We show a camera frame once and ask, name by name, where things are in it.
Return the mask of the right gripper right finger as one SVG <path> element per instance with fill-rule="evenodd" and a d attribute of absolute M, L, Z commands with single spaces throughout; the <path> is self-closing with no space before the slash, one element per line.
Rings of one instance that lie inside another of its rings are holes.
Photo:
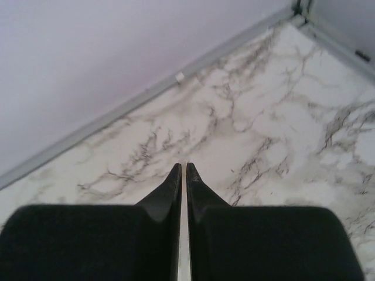
<path fill-rule="evenodd" d="M 193 280 L 363 280 L 347 233 L 327 208 L 233 207 L 186 167 Z"/>

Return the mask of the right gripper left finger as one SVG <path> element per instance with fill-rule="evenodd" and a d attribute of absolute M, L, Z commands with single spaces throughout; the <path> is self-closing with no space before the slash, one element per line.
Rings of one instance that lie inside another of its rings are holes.
<path fill-rule="evenodd" d="M 134 205 L 34 204 L 1 232 L 2 280 L 176 280 L 182 167 Z"/>

